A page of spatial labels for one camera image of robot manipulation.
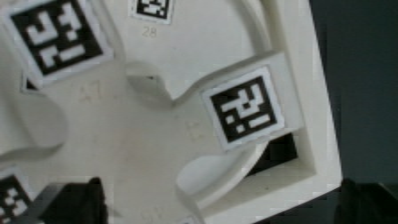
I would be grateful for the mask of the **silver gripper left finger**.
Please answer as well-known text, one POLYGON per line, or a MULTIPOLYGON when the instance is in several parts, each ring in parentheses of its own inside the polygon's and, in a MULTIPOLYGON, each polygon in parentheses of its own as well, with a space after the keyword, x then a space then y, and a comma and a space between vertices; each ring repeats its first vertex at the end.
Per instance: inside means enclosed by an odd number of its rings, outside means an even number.
POLYGON ((20 216, 20 224, 109 224, 102 179, 50 184, 20 216))

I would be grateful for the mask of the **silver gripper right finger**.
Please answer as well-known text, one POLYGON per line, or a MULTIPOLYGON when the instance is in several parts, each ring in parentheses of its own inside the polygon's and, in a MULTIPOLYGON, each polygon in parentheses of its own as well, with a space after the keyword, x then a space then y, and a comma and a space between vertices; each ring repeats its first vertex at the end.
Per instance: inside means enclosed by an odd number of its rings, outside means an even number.
POLYGON ((358 182, 255 224, 398 224, 398 182, 358 182))

